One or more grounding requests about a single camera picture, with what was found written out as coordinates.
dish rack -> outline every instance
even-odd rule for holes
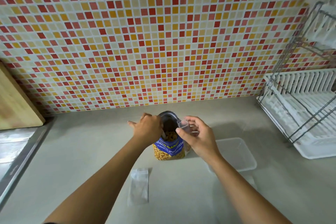
[[[310,9],[272,73],[264,75],[266,83],[257,97],[283,135],[308,159],[336,156],[336,68],[282,70],[297,47],[309,50],[328,60],[329,67],[335,67],[334,42],[319,38],[322,31],[328,31],[328,36],[336,34],[336,17],[330,14],[332,4],[324,6],[325,3],[318,1]]]

forearm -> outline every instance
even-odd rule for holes
[[[132,138],[99,171],[67,197],[45,222],[104,224],[144,146]]]
[[[261,196],[223,157],[210,163],[244,224],[291,223]]]

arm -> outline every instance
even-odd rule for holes
[[[143,150],[162,134],[161,119],[144,113],[129,121],[134,135],[101,169],[67,197],[44,221],[59,224],[104,224],[117,196]]]
[[[270,202],[260,195],[220,154],[212,129],[198,117],[187,116],[192,132],[176,132],[215,171],[244,224],[290,224]]]

left hand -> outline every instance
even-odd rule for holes
[[[128,121],[134,128],[133,137],[136,141],[147,147],[155,143],[162,135],[162,120],[160,116],[143,113],[138,123]]]

tile backsplash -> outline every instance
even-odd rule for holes
[[[0,59],[44,113],[250,96],[304,0],[0,0]],[[288,69],[323,68],[297,49]]]

